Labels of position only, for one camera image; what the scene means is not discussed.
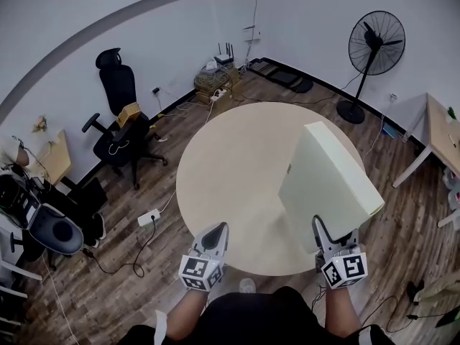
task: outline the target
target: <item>standing fan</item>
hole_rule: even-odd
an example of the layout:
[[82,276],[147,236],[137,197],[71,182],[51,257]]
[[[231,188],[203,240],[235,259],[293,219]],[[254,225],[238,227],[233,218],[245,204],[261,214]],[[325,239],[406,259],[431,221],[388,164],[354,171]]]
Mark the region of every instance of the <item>standing fan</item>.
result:
[[[363,73],[356,99],[368,75],[389,71],[403,56],[405,33],[401,22],[387,11],[373,11],[362,17],[351,32],[348,52],[351,64]],[[350,101],[337,104],[339,115],[353,124],[364,121],[364,111]]]

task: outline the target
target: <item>fan pole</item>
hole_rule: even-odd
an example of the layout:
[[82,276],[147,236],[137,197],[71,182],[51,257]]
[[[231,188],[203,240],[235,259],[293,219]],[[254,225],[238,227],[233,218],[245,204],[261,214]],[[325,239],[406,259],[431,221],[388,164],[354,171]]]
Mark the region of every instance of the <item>fan pole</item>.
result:
[[[359,98],[361,94],[362,87],[364,85],[364,81],[366,80],[367,73],[371,67],[372,62],[374,61],[375,57],[377,56],[378,51],[371,51],[369,59],[367,61],[366,69],[363,73],[361,83],[359,84],[358,92],[356,93],[355,99]],[[339,115],[347,120],[349,123],[352,124],[361,124],[364,121],[365,115],[364,110],[361,109],[356,102],[351,101],[340,101],[337,104],[337,112]]]

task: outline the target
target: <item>cardboard box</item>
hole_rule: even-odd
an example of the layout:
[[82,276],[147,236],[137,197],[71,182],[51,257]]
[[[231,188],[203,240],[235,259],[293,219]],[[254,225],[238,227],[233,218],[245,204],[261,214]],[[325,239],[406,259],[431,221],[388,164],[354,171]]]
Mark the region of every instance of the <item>cardboard box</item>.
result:
[[126,105],[123,110],[121,110],[120,115],[116,118],[116,122],[120,126],[120,129],[124,127],[128,120],[136,120],[137,117],[141,114],[141,109],[137,102],[130,103]]

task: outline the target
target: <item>chair headrest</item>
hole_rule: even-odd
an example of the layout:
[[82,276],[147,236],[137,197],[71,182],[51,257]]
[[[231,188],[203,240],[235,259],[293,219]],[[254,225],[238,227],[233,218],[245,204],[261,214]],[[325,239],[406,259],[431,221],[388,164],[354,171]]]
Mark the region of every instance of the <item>chair headrest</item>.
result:
[[121,48],[118,47],[101,52],[96,58],[96,67],[102,69],[110,66],[121,65],[121,57],[118,53],[120,50]]

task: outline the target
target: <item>small box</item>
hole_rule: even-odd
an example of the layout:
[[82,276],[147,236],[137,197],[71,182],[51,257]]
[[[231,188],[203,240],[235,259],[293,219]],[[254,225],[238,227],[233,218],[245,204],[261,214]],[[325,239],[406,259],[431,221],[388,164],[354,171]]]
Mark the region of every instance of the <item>small box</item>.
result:
[[210,291],[223,275],[220,261],[192,256],[182,257],[179,277],[187,288]]
[[120,115],[116,118],[116,122],[120,126],[120,129],[124,127],[128,120],[136,120],[137,117],[141,114],[141,109],[137,102],[130,103],[126,105],[123,110],[121,110]]
[[321,271],[331,289],[354,285],[367,276],[366,253],[334,257],[322,266]]

